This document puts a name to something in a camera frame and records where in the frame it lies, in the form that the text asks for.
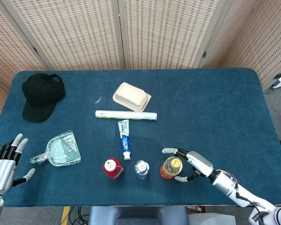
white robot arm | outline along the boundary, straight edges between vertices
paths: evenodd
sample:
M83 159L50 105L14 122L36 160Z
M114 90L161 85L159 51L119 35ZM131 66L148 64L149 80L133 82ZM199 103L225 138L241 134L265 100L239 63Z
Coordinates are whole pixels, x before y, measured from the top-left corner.
M28 141L27 138L21 141L22 137L22 134L18 134L14 140L0 148L0 215L4 206L2 196L9 192L11 187L28 181L35 171L31 169L22 178L14 180L16 166Z
M253 195L239 185L232 174L222 170L214 170L213 164L199 153L180 148L165 148L162 152L180 156L193 166L194 174L189 177L176 176L176 180L188 182L199 176L208 177L213 186L239 206L246 207L252 204L255 207L249 216L251 225L281 225L281 207L275 207L268 201Z

robotic hand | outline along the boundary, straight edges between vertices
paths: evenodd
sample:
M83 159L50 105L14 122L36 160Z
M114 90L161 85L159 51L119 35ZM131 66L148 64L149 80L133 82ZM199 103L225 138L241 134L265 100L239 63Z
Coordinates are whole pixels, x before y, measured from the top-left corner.
M275 207L268 201L253 195L238 184L232 174L223 170L214 170L213 164L195 151L180 148L165 148L163 153L173 153L192 165L194 173L188 177L176 176L180 182L188 182L199 176L208 177L213 186L222 191L228 198L241 207L252 204L255 208L249 216L251 225L281 225L281 207Z
M28 141L27 138L21 141L22 137L22 134L18 134L14 140L0 148L0 215L4 205L2 196L9 192L11 187L28 181L35 171L31 169L22 178L14 180L16 166Z

metal hinge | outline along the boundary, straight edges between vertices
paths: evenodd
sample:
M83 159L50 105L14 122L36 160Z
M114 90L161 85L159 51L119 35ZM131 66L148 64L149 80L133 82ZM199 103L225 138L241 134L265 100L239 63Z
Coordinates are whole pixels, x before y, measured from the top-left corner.
M34 46L33 46L32 48L34 49L34 51L36 51L36 53L38 53L38 52L37 52L37 49L36 49Z
M203 55L202 55L202 58L205 58L207 52L204 52Z

bottle cap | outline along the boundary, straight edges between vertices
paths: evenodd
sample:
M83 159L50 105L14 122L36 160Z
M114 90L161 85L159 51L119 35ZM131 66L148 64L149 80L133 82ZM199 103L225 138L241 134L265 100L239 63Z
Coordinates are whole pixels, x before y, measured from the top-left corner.
M104 164L105 170L108 172L114 171L117 167L117 164L114 160L108 159Z
M147 169L147 163L144 161L139 161L136 165L136 169L138 172L144 172Z
M178 158L175 158L171 161L170 165L174 168L174 169L178 169L181 166L181 161Z
M124 155L124 160L129 160L129 159L131 159L131 158L130 158L130 152L129 152L129 151L123 152L123 155Z

blue tablecloth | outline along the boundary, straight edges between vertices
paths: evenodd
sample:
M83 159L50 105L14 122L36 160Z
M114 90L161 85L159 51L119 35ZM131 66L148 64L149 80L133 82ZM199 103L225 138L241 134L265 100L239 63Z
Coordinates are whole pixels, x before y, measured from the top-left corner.
M165 147L195 150L215 169L233 173L255 195L281 203L281 147L254 71L46 71L62 77L66 97L42 123L22 118L21 85L34 73L23 71L15 76L0 118L0 146L18 133L29 139L16 176L36 169L29 182L4 196L6 206L234 204L207 178L188 183L164 180L159 169L169 156L161 153ZM128 111L112 100L122 82L150 94L145 111L158 113L157 121L130 121L129 161L124 161L121 152L118 120L95 118L95 110ZM74 131L81 163L65 167L54 167L48 161L30 163L31 157L45 151L51 138L69 129ZM120 180L109 179L102 170L110 157L125 169ZM138 160L150 165L144 180L134 171ZM191 171L184 161L182 175Z

